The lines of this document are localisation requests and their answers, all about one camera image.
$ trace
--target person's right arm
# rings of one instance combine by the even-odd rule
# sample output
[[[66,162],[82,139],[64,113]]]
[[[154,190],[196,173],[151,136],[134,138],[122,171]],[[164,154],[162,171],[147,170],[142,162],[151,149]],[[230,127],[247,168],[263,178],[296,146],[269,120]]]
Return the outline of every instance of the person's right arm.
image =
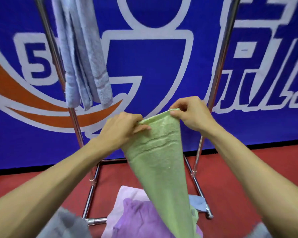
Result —
[[[171,115],[201,132],[215,146],[274,237],[298,237],[298,186],[258,158],[222,128],[199,97],[177,100]]]

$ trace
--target metal rack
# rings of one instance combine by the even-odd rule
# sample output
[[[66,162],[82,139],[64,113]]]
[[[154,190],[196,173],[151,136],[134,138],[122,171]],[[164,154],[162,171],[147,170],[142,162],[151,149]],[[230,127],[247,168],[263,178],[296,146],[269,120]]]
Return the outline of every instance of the metal rack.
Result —
[[[40,13],[40,17],[44,26],[44,30],[45,30],[45,35],[46,35],[46,39],[48,41],[48,45],[52,54],[52,59],[53,59],[53,64],[56,67],[56,72],[58,75],[58,78],[60,80],[61,86],[63,91],[65,90],[65,75],[64,75],[64,70],[63,70],[63,65],[62,65],[62,60],[60,58],[60,54],[58,52],[58,47],[57,44],[55,42],[55,38],[51,29],[51,25],[50,25],[50,20],[48,18],[47,15],[47,11],[46,11],[46,7],[44,4],[44,0],[34,0],[36,3],[36,6],[39,10]],[[218,90],[218,86],[219,86],[219,82],[220,82],[220,78],[221,78],[221,74],[222,74],[222,70],[223,70],[223,65],[224,65],[224,61],[226,58],[226,53],[227,53],[227,49],[228,49],[228,45],[230,42],[230,38],[231,38],[231,33],[234,27],[234,22],[235,22],[235,18],[236,18],[236,13],[237,13],[237,9],[238,9],[238,5],[240,3],[240,0],[232,0],[231,1],[231,6],[229,9],[229,13],[227,16],[227,23],[226,23],[226,27],[225,27],[225,33],[223,36],[223,41],[221,44],[221,49],[220,49],[220,54],[219,54],[219,58],[218,58],[218,62],[216,65],[216,70],[215,70],[215,75],[213,78],[213,82],[212,82],[212,87],[211,87],[211,92],[210,92],[210,97],[208,100],[208,108],[210,110],[210,112],[212,112],[213,106],[214,106],[214,102],[215,102],[215,98],[216,98],[216,93]],[[77,119],[77,115],[75,112],[74,108],[68,108],[72,122],[73,122],[73,127],[77,136],[77,140],[79,143],[80,147],[84,146],[83,143],[83,136],[79,127],[79,123],[78,123],[78,119]],[[185,164],[191,174],[193,183],[195,185],[195,188],[198,192],[198,194],[202,197],[204,197],[204,194],[202,192],[202,189],[195,177],[196,172],[197,172],[197,164],[199,162],[199,157],[201,154],[201,150],[204,144],[204,140],[205,138],[203,136],[201,136],[200,139],[200,143],[199,143],[199,147],[198,147],[198,151],[196,154],[196,158],[195,158],[195,164],[193,166],[193,169],[191,168],[189,161],[187,159],[187,157],[185,155],[183,155]],[[96,166],[96,171],[95,173],[91,173],[91,178],[90,181],[92,183],[89,194],[88,194],[88,198],[86,201],[86,205],[84,208],[84,212],[83,212],[83,218],[87,220],[88,225],[97,225],[97,224],[105,224],[107,221],[107,217],[101,217],[101,218],[87,218],[88,216],[88,211],[91,205],[91,201],[93,198],[93,194],[95,192],[96,189],[96,185],[97,185],[97,180],[98,180],[98,176],[99,176],[99,172],[100,169],[103,165],[105,164],[111,164],[111,163],[117,163],[117,162],[127,162],[126,159],[119,159],[119,160],[103,160],[102,162],[100,162],[99,164],[97,164]],[[213,214],[211,212],[211,209],[208,205],[208,203],[206,203],[206,207],[207,207],[207,211],[206,211],[206,217],[208,219],[212,219],[213,218]]]

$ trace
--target person's left hand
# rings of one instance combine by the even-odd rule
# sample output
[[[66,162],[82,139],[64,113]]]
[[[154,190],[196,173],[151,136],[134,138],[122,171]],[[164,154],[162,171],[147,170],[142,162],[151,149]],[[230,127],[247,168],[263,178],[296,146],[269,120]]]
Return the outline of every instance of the person's left hand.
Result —
[[[102,131],[96,138],[102,145],[108,146],[109,152],[119,149],[131,138],[132,135],[143,130],[149,130],[149,125],[137,125],[143,120],[140,114],[121,112],[109,118]]]

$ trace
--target blue banner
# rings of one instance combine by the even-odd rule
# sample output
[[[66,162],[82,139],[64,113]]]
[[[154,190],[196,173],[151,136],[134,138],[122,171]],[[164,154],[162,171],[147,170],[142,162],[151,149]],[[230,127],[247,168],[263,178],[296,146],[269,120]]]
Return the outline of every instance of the blue banner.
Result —
[[[208,100],[231,0],[93,1],[114,104],[76,108],[85,143],[122,111],[150,117],[180,97]],[[298,139],[298,0],[241,1],[213,115],[247,145]],[[184,151],[196,150],[200,134],[181,129]],[[55,164],[78,148],[34,1],[0,0],[0,169]]]

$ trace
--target person's right hand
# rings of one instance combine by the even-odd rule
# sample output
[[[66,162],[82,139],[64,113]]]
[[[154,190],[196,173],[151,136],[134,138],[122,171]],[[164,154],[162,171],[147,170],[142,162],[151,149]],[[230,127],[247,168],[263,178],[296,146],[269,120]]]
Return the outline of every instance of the person's right hand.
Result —
[[[173,108],[180,110],[172,110],[171,116],[181,119],[187,127],[200,132],[203,136],[207,137],[220,127],[198,96],[180,98],[169,109]]]

